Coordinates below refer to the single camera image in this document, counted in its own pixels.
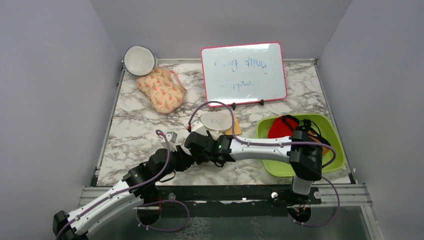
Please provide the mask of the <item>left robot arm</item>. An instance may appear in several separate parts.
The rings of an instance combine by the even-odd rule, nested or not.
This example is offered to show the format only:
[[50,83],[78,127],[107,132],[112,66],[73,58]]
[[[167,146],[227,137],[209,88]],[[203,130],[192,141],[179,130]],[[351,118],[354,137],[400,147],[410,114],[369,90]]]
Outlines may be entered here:
[[53,217],[57,240],[87,240],[96,228],[133,207],[161,207],[169,200],[160,196],[156,182],[164,176],[183,172],[194,158],[180,146],[158,149],[147,162],[128,171],[121,181],[90,203],[69,213],[61,210]]

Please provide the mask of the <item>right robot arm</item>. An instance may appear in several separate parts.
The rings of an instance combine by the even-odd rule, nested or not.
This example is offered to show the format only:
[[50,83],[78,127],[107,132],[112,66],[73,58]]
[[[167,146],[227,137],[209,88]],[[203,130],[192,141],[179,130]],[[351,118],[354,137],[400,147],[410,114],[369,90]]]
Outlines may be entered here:
[[309,196],[312,183],[322,178],[323,144],[306,133],[294,131],[279,138],[236,138],[191,132],[184,143],[198,163],[213,162],[222,167],[227,162],[270,160],[289,164],[294,177],[288,190],[289,199],[300,204]]

